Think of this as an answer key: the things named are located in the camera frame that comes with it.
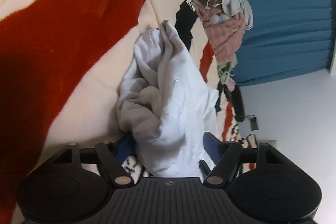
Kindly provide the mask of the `white shirt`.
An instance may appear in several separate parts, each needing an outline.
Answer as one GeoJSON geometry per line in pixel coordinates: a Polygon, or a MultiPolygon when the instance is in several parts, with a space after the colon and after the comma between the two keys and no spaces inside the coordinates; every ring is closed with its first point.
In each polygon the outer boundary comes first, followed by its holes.
{"type": "Polygon", "coordinates": [[[218,131],[218,97],[165,20],[135,42],[120,85],[117,120],[122,131],[133,135],[139,161],[150,174],[201,178],[201,160],[214,166],[203,135],[218,131]]]}

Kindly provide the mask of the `pile of laundry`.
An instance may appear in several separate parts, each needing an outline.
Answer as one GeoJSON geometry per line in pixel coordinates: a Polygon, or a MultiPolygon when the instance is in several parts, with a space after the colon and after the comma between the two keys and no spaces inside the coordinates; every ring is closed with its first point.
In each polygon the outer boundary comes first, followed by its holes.
{"type": "Polygon", "coordinates": [[[243,36],[253,27],[252,7],[247,0],[192,1],[216,57],[220,82],[234,85],[231,72],[243,36]]]}

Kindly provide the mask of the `right blue curtain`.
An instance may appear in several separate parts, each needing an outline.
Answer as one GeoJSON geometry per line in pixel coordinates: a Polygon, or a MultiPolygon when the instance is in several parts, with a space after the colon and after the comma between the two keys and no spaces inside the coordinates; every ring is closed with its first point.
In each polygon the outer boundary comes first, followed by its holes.
{"type": "Polygon", "coordinates": [[[236,52],[238,86],[329,69],[335,45],[335,0],[248,0],[253,27],[236,52]]]}

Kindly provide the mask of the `striped fleece blanket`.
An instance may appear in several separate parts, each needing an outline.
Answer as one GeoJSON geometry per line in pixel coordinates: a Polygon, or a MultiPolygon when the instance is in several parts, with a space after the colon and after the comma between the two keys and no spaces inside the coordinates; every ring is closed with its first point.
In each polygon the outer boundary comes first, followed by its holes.
{"type": "Polygon", "coordinates": [[[19,183],[62,146],[122,136],[115,108],[133,45],[164,20],[215,88],[198,0],[1,0],[1,223],[21,221],[19,183]]]}

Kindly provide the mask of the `wall power socket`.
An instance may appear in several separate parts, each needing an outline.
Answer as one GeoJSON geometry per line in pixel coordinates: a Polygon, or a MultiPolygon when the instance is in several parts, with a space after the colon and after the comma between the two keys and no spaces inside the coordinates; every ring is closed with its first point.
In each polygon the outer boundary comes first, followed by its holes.
{"type": "Polygon", "coordinates": [[[244,117],[245,119],[248,119],[250,121],[250,127],[252,131],[257,131],[259,129],[258,122],[257,122],[257,116],[255,115],[248,115],[244,117]]]}

